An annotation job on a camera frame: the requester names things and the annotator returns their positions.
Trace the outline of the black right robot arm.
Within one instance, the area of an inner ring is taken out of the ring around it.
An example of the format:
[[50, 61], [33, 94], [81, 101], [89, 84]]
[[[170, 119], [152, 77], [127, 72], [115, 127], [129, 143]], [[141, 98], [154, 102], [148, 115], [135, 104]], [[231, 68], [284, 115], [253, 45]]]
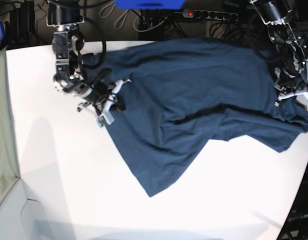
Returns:
[[86, 63], [81, 54], [85, 38], [80, 31], [80, 24], [88, 23], [100, 37], [104, 36], [98, 24], [87, 17], [87, 9], [93, 6], [85, 0], [49, 0], [47, 4], [46, 24], [56, 29], [51, 44], [56, 57], [56, 73], [53, 76], [56, 89], [83, 99], [77, 110], [92, 106], [98, 118], [113, 111], [124, 111], [126, 106], [119, 95], [118, 85], [103, 82], [111, 73], [110, 68], [102, 69], [96, 77], [88, 76], [88, 71], [97, 70], [103, 65], [107, 53], [106, 41], [101, 41], [102, 52], [96, 63]]

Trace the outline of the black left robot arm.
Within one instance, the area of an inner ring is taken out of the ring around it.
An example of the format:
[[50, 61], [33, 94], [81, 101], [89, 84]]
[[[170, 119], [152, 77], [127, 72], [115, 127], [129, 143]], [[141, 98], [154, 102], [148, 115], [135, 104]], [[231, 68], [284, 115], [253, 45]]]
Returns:
[[[304, 96], [308, 100], [308, 79], [305, 74], [308, 64], [306, 41], [295, 34], [293, 8], [287, 0], [250, 0], [256, 13], [247, 24], [246, 33], [254, 53], [268, 64], [276, 64], [274, 88], [279, 91], [275, 105], [289, 98]], [[266, 57], [261, 54], [251, 40], [253, 21], [260, 18], [267, 27], [270, 42], [275, 46], [276, 55]]]

